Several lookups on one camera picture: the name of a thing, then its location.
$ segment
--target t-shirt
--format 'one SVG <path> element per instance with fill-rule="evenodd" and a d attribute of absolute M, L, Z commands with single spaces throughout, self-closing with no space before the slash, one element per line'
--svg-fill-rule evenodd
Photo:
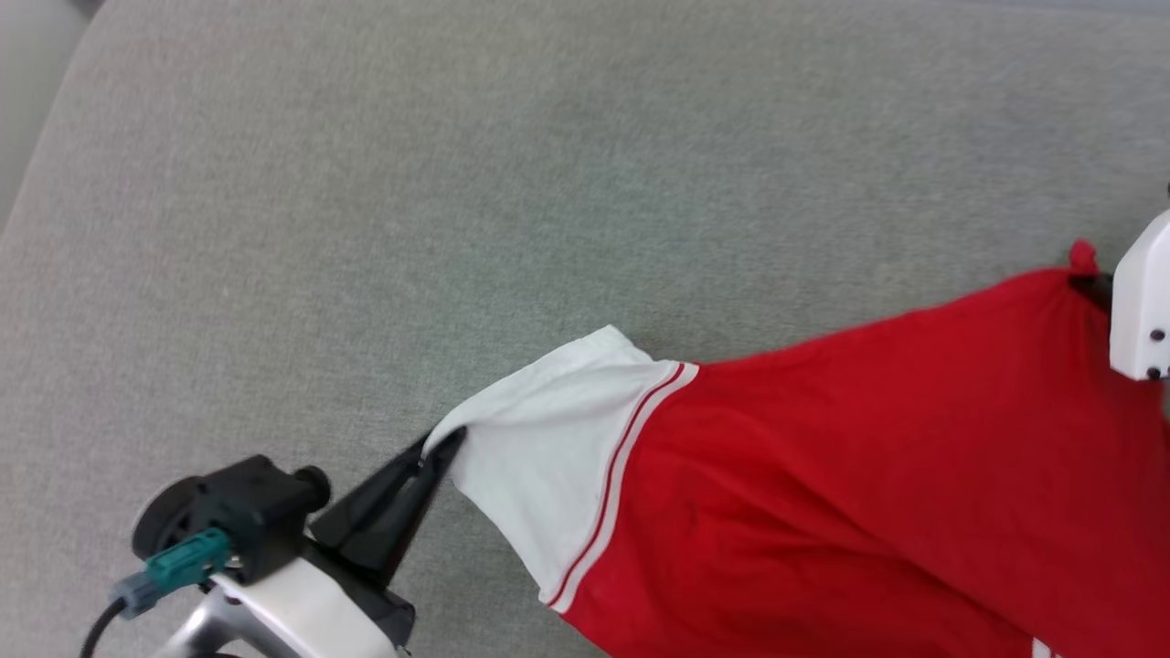
<path fill-rule="evenodd" d="M 615 658 L 1170 656 L 1162 384 L 1090 247 L 725 363 L 607 327 L 450 412 L 455 485 Z"/>

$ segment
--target gray fabric surface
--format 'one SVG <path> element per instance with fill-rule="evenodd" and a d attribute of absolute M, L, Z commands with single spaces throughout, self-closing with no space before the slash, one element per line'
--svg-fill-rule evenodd
<path fill-rule="evenodd" d="M 1112 265 L 1166 204 L 1168 33 L 951 0 L 109 2 L 0 238 L 4 654 L 76 651 L 164 484 L 262 452 L 347 488 L 601 324 L 718 359 L 1080 235 Z M 395 589 L 421 658 L 597 656 L 454 489 Z"/>

